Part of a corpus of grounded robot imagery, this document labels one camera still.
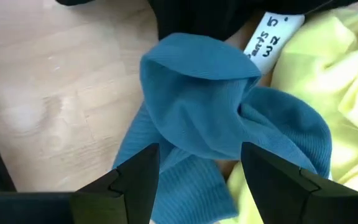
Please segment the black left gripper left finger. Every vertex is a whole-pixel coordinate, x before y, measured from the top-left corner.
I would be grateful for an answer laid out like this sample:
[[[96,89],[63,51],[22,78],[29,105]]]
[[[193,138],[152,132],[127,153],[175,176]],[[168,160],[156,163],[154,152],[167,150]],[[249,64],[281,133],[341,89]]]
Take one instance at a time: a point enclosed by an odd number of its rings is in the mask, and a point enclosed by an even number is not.
[[[159,145],[152,143],[70,197],[74,224],[149,224],[158,186]]]

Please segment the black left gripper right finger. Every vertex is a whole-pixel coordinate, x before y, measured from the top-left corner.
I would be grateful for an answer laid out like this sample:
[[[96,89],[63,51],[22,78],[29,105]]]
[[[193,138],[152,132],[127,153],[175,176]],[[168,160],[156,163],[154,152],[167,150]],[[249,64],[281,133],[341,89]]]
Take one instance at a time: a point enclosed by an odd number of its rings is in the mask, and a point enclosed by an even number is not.
[[[250,142],[241,162],[264,224],[358,224],[357,191]]]

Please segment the teal ribbed cloth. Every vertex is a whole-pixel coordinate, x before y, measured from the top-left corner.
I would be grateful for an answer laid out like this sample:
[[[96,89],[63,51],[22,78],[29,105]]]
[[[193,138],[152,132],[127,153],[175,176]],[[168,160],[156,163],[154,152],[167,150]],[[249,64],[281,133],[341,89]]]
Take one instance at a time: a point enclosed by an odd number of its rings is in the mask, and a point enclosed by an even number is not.
[[[243,142],[329,175],[332,143],[323,118],[292,95],[258,86],[260,77],[239,49],[202,35],[171,34],[142,57],[144,102],[114,163],[159,144],[156,224],[235,217],[217,161],[238,160]]]

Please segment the yellow cloth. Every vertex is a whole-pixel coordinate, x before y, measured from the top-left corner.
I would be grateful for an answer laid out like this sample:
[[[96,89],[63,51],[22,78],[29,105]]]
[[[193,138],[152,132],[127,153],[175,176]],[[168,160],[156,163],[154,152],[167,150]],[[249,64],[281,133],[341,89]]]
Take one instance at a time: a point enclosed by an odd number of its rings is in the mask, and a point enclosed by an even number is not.
[[[309,19],[284,46],[270,85],[324,118],[333,140],[331,177],[358,191],[358,11]]]

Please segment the white paper label tag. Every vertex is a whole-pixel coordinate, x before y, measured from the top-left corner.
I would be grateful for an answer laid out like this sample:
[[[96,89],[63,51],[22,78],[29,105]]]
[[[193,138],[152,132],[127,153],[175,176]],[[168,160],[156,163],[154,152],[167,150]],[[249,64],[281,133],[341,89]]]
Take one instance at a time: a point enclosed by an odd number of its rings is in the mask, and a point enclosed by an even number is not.
[[[254,31],[244,53],[265,75],[273,69],[284,45],[303,25],[305,16],[266,12]]]

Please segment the black cloth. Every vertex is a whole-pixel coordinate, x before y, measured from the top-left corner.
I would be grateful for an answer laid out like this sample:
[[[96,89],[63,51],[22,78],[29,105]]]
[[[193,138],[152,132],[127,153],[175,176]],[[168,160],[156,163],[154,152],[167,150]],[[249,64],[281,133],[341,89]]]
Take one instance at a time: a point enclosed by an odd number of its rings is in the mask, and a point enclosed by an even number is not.
[[[157,23],[157,38],[174,33],[205,35],[225,41],[257,11],[308,15],[358,0],[146,0]]]

